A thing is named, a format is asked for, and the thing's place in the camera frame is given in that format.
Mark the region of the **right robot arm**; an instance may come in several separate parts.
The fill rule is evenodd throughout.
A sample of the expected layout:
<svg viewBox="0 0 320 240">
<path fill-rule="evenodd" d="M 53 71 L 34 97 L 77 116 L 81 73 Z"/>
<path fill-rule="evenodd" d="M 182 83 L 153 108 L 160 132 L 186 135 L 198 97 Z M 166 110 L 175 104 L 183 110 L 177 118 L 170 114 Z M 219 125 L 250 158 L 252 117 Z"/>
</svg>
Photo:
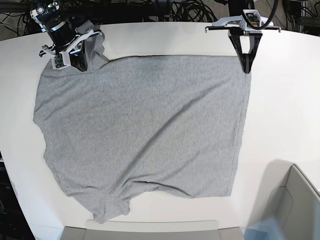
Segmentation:
<svg viewBox="0 0 320 240">
<path fill-rule="evenodd" d="M 63 13 L 61 0 L 33 0 L 29 14 L 52 40 L 52 46 L 41 47 L 39 57 L 49 55 L 54 70 L 74 67 L 81 72 L 87 71 L 85 41 L 101 35 L 100 30 L 91 26 L 78 30 L 70 22 L 69 15 Z"/>
</svg>

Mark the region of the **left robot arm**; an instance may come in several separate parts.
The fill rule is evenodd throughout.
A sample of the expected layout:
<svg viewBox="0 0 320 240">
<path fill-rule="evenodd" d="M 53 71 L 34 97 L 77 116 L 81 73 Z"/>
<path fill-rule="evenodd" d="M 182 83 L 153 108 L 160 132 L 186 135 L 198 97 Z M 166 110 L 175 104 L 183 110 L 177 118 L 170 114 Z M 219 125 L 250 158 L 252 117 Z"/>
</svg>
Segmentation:
<svg viewBox="0 0 320 240">
<path fill-rule="evenodd" d="M 205 31 L 228 31 L 228 38 L 238 56 L 242 71 L 249 74 L 255 60 L 263 30 L 281 32 L 281 27 L 272 22 L 279 2 L 275 0 L 269 17 L 263 17 L 254 7 L 253 0 L 229 0 L 229 16 L 222 17 L 205 28 Z M 243 52 L 241 37 L 248 37 L 249 51 Z"/>
</svg>

